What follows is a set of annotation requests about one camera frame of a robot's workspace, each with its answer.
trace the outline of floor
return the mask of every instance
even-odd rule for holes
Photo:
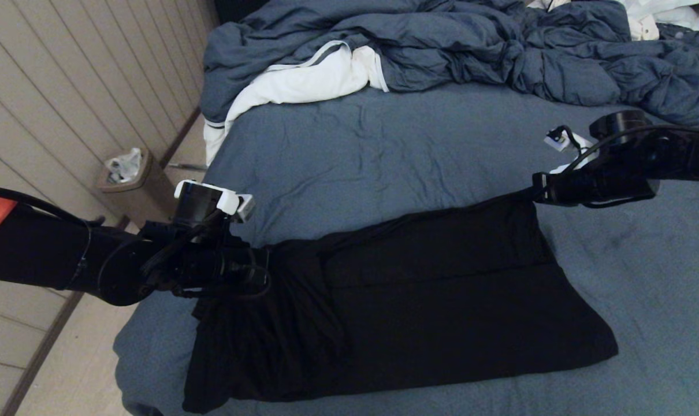
[[[202,164],[205,158],[202,116],[173,156],[171,163]],[[173,184],[203,179],[202,172],[166,168]],[[136,232],[131,225],[127,231]],[[111,306],[83,296],[44,361],[17,416],[128,416],[114,371],[118,358],[112,350],[120,329],[136,305]]]

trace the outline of beige wall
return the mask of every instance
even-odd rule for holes
[[[0,187],[78,216],[131,147],[161,158],[196,110],[210,0],[0,0]],[[0,283],[0,411],[65,294]]]

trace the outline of black cable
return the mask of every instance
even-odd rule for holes
[[[15,200],[20,203],[25,203],[28,206],[33,206],[33,208],[38,208],[39,210],[45,211],[45,213],[49,213],[52,216],[56,216],[57,218],[73,223],[85,223],[87,224],[87,221],[83,220],[82,218],[78,218],[76,216],[73,216],[72,214],[68,213],[67,211],[63,210],[62,208],[59,208],[59,206],[52,205],[51,203],[36,198],[32,195],[27,195],[22,192],[17,192],[13,190],[7,190],[5,188],[0,188],[0,198],[3,199],[9,199],[9,200]]]
[[[624,137],[625,135],[636,133],[636,132],[643,132],[643,131],[651,131],[651,130],[660,130],[660,129],[669,129],[669,130],[675,130],[675,131],[681,131],[681,132],[699,132],[699,129],[694,129],[692,127],[683,127],[683,126],[674,126],[672,124],[656,124],[654,126],[639,126],[639,127],[632,127],[632,129],[625,129],[622,130],[621,132],[616,132],[613,135],[610,135],[609,137],[606,137],[603,140],[599,140],[597,144],[589,147],[585,152],[581,153],[580,156],[578,156],[574,161],[572,161],[567,168],[563,169],[563,171],[559,174],[558,176],[565,176],[566,174],[569,174],[576,169],[576,167],[585,160],[588,156],[592,155],[594,152],[596,152],[598,149],[601,147],[606,146],[607,144],[610,144],[611,142],[614,142],[614,140],[619,139],[621,137]],[[542,187],[542,189],[535,194],[534,199],[537,199],[539,197],[542,197],[542,195],[545,195],[546,192],[548,192],[553,186],[555,186],[557,182],[557,177],[554,177],[553,180],[547,184],[546,187]]]
[[[581,146],[580,146],[580,143],[578,143],[578,142],[576,141],[576,138],[575,138],[575,136],[573,135],[573,130],[571,130],[571,128],[568,127],[568,126],[560,126],[560,127],[558,127],[558,128],[561,129],[561,130],[563,130],[564,132],[566,132],[566,134],[568,135],[568,139],[571,141],[571,144],[573,144],[573,146],[578,150],[578,153],[580,153],[580,152],[581,152]]]
[[[222,213],[220,210],[213,210],[212,213],[210,213],[203,220],[203,223],[209,223],[209,221],[213,220],[213,218],[215,218],[220,213]],[[175,253],[178,252],[178,250],[181,250],[181,248],[185,247],[187,243],[189,243],[195,237],[198,237],[199,235],[203,234],[203,232],[206,231],[206,229],[207,226],[205,226],[204,224],[199,224],[189,229],[188,232],[178,237],[178,239],[176,239],[174,242],[169,243],[167,246],[162,248],[162,250],[159,250],[157,253],[155,253],[151,258],[149,258],[148,261],[146,261],[146,263],[144,263],[141,266],[139,270],[141,270],[144,276],[149,276],[149,274],[152,272],[152,270],[154,270],[155,267],[167,261],[168,258],[172,257]]]
[[[259,292],[254,293],[252,295],[235,295],[234,298],[237,298],[239,300],[253,300],[257,298],[261,298],[264,296],[268,290],[270,290],[270,287],[273,286],[273,276],[271,276],[270,271],[267,270],[267,268],[263,266],[259,266],[258,264],[244,264],[242,269],[252,269],[252,270],[257,270],[259,272],[264,272],[265,274],[265,287],[263,287]]]
[[[93,242],[93,229],[90,227],[90,224],[88,224],[88,221],[83,221],[83,224],[85,224],[85,228],[88,229],[88,243],[86,243],[85,250],[83,250],[83,255],[80,256],[80,260],[77,261],[75,273],[72,274],[72,277],[70,277],[70,280],[67,282],[67,286],[65,286],[65,289],[71,287],[72,284],[74,284],[74,282],[77,280],[77,278],[80,277],[80,274],[83,273],[85,267],[88,266],[87,256],[88,250],[90,250],[90,244]]]

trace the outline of black skirt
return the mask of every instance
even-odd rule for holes
[[[270,251],[267,295],[202,300],[183,409],[560,371],[618,352],[524,192]]]

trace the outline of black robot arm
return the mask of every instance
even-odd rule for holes
[[[598,119],[590,134],[597,144],[579,147],[582,153],[563,171],[534,174],[535,201],[603,208],[654,198],[661,179],[699,181],[699,130],[653,126],[641,111],[629,110]]]
[[[133,235],[0,188],[0,198],[18,202],[0,224],[0,280],[87,292],[117,306],[154,290],[189,298],[265,293],[268,251],[229,230],[248,218],[251,195],[183,181],[176,197],[171,224],[148,221]]]

